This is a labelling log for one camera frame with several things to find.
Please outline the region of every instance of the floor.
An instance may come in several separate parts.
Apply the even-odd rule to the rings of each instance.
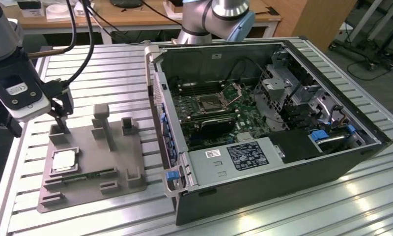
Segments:
[[[352,26],[355,26],[363,15],[367,12],[368,6],[365,6],[363,9],[355,9],[348,17],[348,22]],[[364,27],[363,35],[360,35],[357,38],[360,39],[361,36],[364,37],[367,35],[367,32],[373,26],[373,23],[379,20],[379,18],[383,15],[379,12],[375,12],[369,22],[367,23]],[[384,40],[385,36],[389,34],[389,32],[393,29],[393,21],[388,22],[388,26],[379,34],[377,40]],[[143,41],[144,39],[155,38],[160,41],[165,41],[171,35],[175,35],[176,32],[171,30],[165,30],[161,34],[160,32],[148,32],[148,33],[139,33],[139,32],[129,32],[128,36],[135,39],[136,41]],[[65,42],[65,40],[61,40],[60,37],[47,37],[47,41],[51,45],[68,45],[69,41]],[[40,45],[47,45],[44,37],[33,37],[28,35],[25,37],[25,46],[31,49],[31,51],[37,51]],[[343,48],[337,48],[336,51],[327,52],[327,55],[329,58],[336,62],[336,64],[345,70],[347,72],[347,66],[359,61],[363,60],[363,58],[356,55],[355,53],[351,53]],[[356,64],[352,66],[351,71],[355,73],[356,76],[369,79],[381,73],[385,73],[387,70],[383,68],[377,68],[375,71],[368,71],[361,64]],[[373,81],[363,81],[359,79],[355,79],[357,83],[364,87],[364,89],[371,93],[371,95],[377,99],[377,101],[387,107],[387,109],[393,113],[393,70],[381,76],[379,79]],[[0,176],[3,173],[3,169],[5,166],[7,156],[9,152],[9,147],[12,143],[12,136],[7,132],[7,130],[0,129]]]

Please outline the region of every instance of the aluminum extrusion table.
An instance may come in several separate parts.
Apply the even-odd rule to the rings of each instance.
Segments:
[[[287,39],[393,139],[393,115],[308,41]],[[40,214],[47,133],[55,123],[48,115],[41,116],[25,125],[24,136],[12,145],[0,184],[0,235],[393,235],[393,144],[337,181],[176,226],[159,175],[163,167],[147,96],[144,48],[96,47],[89,66],[71,86],[76,108],[68,126],[89,125],[92,105],[101,103],[109,103],[109,120],[132,116],[139,121],[148,189]],[[87,52],[88,46],[79,46],[65,55],[40,59],[41,78],[68,78]]]

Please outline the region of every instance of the black cable on floor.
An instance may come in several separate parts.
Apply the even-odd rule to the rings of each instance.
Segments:
[[[349,68],[355,65],[355,64],[359,64],[359,63],[363,63],[363,62],[367,62],[367,60],[361,60],[361,61],[356,61],[353,63],[351,63],[348,66],[347,66],[347,71],[351,73],[352,76],[355,76],[359,80],[364,80],[364,81],[372,81],[372,80],[376,80],[377,78],[380,78],[381,76],[384,76],[385,74],[391,73],[391,71],[388,70],[385,73],[383,73],[381,75],[371,78],[371,79],[364,79],[361,77],[359,77],[357,75],[355,75],[352,73],[352,71],[349,70]]]

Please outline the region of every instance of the blue tab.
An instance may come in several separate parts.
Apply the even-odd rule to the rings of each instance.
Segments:
[[[165,173],[165,178],[168,181],[179,179],[180,178],[179,171],[168,171]]]
[[[329,135],[327,134],[327,131],[324,131],[323,129],[312,132],[312,139],[315,141],[325,138],[329,138]]]
[[[348,125],[348,131],[349,131],[351,134],[353,134],[355,131],[356,131],[356,129],[355,129],[355,127],[353,127],[352,124]]]

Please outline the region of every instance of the black cable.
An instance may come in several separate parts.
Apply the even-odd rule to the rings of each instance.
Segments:
[[[75,19],[75,13],[73,13],[71,1],[69,0],[65,0],[65,2],[67,2],[68,11],[71,13],[71,21],[72,21],[72,43],[68,46],[68,48],[64,49],[64,52],[68,52],[71,49],[73,49],[73,47],[76,45],[76,41],[77,41],[77,26],[76,26],[76,19]]]
[[[339,107],[339,105],[333,105],[329,111],[329,118],[328,118],[328,123],[332,124],[332,116],[333,116],[333,111]]]
[[[91,47],[89,47],[89,52],[87,54],[87,57],[84,59],[84,62],[81,64],[80,68],[77,69],[76,73],[72,75],[72,77],[67,80],[67,82],[64,84],[65,87],[68,87],[71,85],[71,83],[75,81],[75,79],[79,77],[79,75],[84,71],[84,68],[87,67],[87,64],[91,61],[93,51],[95,51],[93,27],[92,27],[92,21],[91,21],[91,16],[89,16],[89,11],[88,11],[88,9],[92,8],[91,7],[91,2],[89,2],[89,0],[80,0],[80,2],[81,2],[81,5],[83,5],[83,10],[84,10],[84,14],[85,14],[87,26],[88,26],[88,29],[89,29]]]
[[[116,29],[116,32],[120,34],[120,35],[123,35],[124,37],[128,37],[124,33],[123,33],[123,31],[120,31],[119,30],[119,28],[115,26],[115,25],[112,25],[111,23],[109,23],[109,21],[107,21],[105,20],[105,18],[104,17],[101,17],[101,15],[96,12],[96,10],[91,7],[89,8],[89,13],[92,13],[92,15],[95,15],[95,16],[97,16],[112,28],[115,28]],[[129,44],[129,45],[140,45],[140,44],[143,44],[143,43],[132,43],[132,42],[128,42],[128,41],[119,41],[115,37],[112,37],[112,35],[111,35],[111,33],[107,31],[107,29],[105,28],[103,28],[101,27],[101,29],[103,29],[103,31],[109,35],[109,37],[115,40],[115,41],[117,41],[119,43],[125,43],[125,44]]]
[[[141,1],[143,4],[155,12],[157,13],[160,16],[163,16],[164,18],[167,18],[169,21],[175,22],[176,24],[179,24],[180,26],[183,26],[181,23],[179,23],[177,21],[175,21],[172,18],[169,18],[168,16],[163,15],[151,5],[148,5],[147,2]]]
[[[376,80],[377,78],[380,78],[381,76],[384,76],[385,74],[388,74],[388,73],[391,72],[391,71],[388,71],[388,72],[383,73],[381,75],[379,75],[379,76],[376,76],[376,77],[373,77],[373,78],[371,78],[371,79],[364,79],[364,78],[359,77],[357,75],[355,75],[355,74],[351,72],[349,67],[352,67],[355,64],[363,63],[363,62],[365,62],[365,61],[367,61],[367,60],[361,60],[361,61],[353,62],[352,64],[349,64],[349,65],[347,66],[347,71],[348,71],[348,72],[351,73],[351,75],[355,76],[359,80],[372,81],[372,80]]]
[[[300,89],[301,85],[303,85],[303,82],[300,81],[300,83],[297,84],[295,90],[291,92],[291,94],[289,94],[289,96],[287,98],[287,101],[289,101],[291,98],[295,96],[295,94],[296,94],[297,90]]]
[[[276,119],[272,119],[272,118],[268,117],[268,116],[265,116],[265,117],[267,117],[267,119],[271,119],[271,120],[273,120],[273,121],[277,122],[277,123],[287,124],[285,122],[277,121]]]
[[[223,81],[223,84],[225,84],[227,81],[231,79],[231,77],[232,77],[232,72],[235,71],[239,62],[241,62],[241,61],[244,61],[244,60],[248,60],[249,62],[252,62],[252,63],[257,66],[257,68],[260,69],[260,71],[261,71],[265,75],[268,74],[267,71],[263,69],[261,65],[260,65],[260,64],[259,64],[252,58],[249,58],[249,57],[241,57],[241,58],[237,58],[237,60],[235,61],[233,66],[232,66],[232,69],[229,70],[228,75],[227,75],[227,77],[225,77],[225,79],[224,79],[224,81]]]
[[[349,45],[353,45],[353,44],[352,44],[352,39],[349,38],[349,33],[348,33],[348,24],[347,24],[347,22],[344,22],[344,23],[345,23],[347,39],[348,39]]]

